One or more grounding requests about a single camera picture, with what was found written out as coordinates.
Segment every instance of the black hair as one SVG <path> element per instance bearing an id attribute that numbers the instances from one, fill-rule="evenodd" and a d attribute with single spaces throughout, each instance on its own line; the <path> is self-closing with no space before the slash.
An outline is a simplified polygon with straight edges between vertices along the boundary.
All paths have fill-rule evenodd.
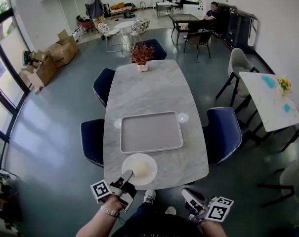
<path id="1" fill-rule="evenodd" d="M 214 4 L 218 7 L 218 3 L 217 2 L 211 2 L 211 4 Z"/>

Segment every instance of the wooden coffee table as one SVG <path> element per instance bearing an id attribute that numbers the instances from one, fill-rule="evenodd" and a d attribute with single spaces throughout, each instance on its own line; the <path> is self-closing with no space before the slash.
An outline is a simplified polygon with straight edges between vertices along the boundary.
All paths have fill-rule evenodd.
<path id="1" fill-rule="evenodd" d="M 173 31 L 171 33 L 171 38 L 172 38 L 172 34 L 174 32 L 175 29 L 177 29 L 178 31 L 178 35 L 177 35 L 177 45 L 178 45 L 178 40 L 179 40 L 179 36 L 180 33 L 193 33 L 193 30 L 190 30 L 188 28 L 186 29 L 180 29 L 179 24 L 180 23 L 194 23 L 194 22 L 199 22 L 200 19 L 198 19 L 197 17 L 191 15 L 191 14 L 178 14 L 178 15 L 169 15 L 170 19 L 172 20 L 173 23 Z"/>

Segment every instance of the white food on plate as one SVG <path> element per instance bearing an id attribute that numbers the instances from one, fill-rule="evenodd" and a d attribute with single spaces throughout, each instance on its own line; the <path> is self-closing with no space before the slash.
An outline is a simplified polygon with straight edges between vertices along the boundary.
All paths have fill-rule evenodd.
<path id="1" fill-rule="evenodd" d="M 148 175 L 148 164 L 144 160 L 135 159 L 131 164 L 131 169 L 136 177 L 143 177 Z"/>

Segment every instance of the gray jacket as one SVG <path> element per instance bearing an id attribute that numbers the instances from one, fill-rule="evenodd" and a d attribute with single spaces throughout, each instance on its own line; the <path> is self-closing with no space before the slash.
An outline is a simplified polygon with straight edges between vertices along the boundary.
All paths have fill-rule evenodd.
<path id="1" fill-rule="evenodd" d="M 101 17 L 104 14 L 104 8 L 101 0 L 86 0 L 85 13 L 92 19 Z"/>

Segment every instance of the rectangular tray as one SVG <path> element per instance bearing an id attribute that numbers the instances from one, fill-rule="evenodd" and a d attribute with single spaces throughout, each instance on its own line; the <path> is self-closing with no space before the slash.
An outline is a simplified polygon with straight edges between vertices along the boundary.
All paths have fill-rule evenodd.
<path id="1" fill-rule="evenodd" d="M 183 146 L 177 112 L 122 118 L 121 152 L 126 155 L 179 149 Z"/>

